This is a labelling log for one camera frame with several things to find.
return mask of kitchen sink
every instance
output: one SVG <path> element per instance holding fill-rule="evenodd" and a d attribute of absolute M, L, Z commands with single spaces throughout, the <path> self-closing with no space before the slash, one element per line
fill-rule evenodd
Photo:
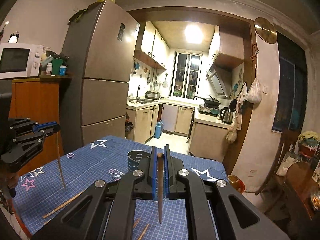
<path fill-rule="evenodd" d="M 130 99 L 129 102 L 135 103 L 138 102 L 140 104 L 147 104 L 147 103 L 153 103 L 157 100 L 151 100 L 151 99 Z"/>

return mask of kettle handle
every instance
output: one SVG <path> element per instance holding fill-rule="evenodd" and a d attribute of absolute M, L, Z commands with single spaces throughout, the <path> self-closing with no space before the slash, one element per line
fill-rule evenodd
<path fill-rule="evenodd" d="M 227 110 L 228 108 L 227 107 L 224 107 L 224 108 L 221 108 L 221 110 L 220 110 L 220 119 L 221 119 L 221 121 L 223 120 L 223 117 L 222 117 L 222 112 L 223 112 L 223 116 L 224 116 L 224 114 L 225 114 L 225 110 Z"/>

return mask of orange wooden cabinet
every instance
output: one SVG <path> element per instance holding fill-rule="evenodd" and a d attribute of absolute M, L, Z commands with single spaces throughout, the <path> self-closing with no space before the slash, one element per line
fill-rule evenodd
<path fill-rule="evenodd" d="M 39 123 L 54 121 L 59 123 L 59 85 L 58 81 L 50 82 L 40 79 L 13 80 L 9 117 L 30 117 L 31 120 Z M 43 151 L 19 171 L 20 176 L 58 157 L 57 136 L 59 153 L 60 156 L 63 155 L 59 132 L 45 139 Z"/>

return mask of pink star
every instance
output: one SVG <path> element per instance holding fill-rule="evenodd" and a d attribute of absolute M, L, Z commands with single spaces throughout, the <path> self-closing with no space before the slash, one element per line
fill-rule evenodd
<path fill-rule="evenodd" d="M 33 179 L 33 180 L 28 180 L 28 179 L 26 179 L 25 184 L 22 184 L 21 186 L 26 187 L 26 189 L 27 189 L 27 191 L 28 191 L 31 187 L 36 187 L 35 185 L 33 185 L 33 182 L 34 182 L 34 181 L 35 181 L 34 179 Z"/>

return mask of microwave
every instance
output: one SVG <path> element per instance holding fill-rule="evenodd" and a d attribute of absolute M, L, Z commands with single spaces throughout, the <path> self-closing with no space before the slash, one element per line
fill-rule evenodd
<path fill-rule="evenodd" d="M 0 79 L 37 77 L 42 53 L 42 45 L 0 43 Z"/>

